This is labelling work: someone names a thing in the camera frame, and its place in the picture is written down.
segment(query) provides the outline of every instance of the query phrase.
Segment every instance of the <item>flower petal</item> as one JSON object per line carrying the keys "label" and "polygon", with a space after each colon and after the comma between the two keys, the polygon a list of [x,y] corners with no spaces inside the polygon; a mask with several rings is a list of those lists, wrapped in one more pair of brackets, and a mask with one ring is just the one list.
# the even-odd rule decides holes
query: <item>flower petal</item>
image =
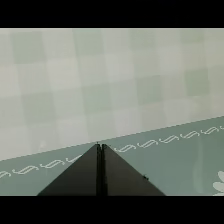
{"label": "flower petal", "polygon": [[220,180],[224,182],[224,172],[223,171],[219,171],[218,172],[218,176],[219,176]]}
{"label": "flower petal", "polygon": [[224,196],[224,193],[214,194],[213,196]]}
{"label": "flower petal", "polygon": [[224,183],[215,182],[213,183],[213,187],[220,192],[224,192]]}

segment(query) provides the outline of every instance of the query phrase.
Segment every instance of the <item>checkered tablecloth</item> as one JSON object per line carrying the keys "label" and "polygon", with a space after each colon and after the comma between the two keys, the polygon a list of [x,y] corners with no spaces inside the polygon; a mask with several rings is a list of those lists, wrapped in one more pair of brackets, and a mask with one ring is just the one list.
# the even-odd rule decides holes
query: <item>checkered tablecloth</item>
{"label": "checkered tablecloth", "polygon": [[224,115],[224,29],[0,29],[0,160]]}

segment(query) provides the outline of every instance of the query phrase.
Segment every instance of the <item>black object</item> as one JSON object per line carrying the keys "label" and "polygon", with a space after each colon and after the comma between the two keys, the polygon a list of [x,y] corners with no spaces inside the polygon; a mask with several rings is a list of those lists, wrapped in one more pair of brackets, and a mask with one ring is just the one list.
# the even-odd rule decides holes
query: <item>black object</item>
{"label": "black object", "polygon": [[165,196],[107,145],[94,145],[38,196]]}

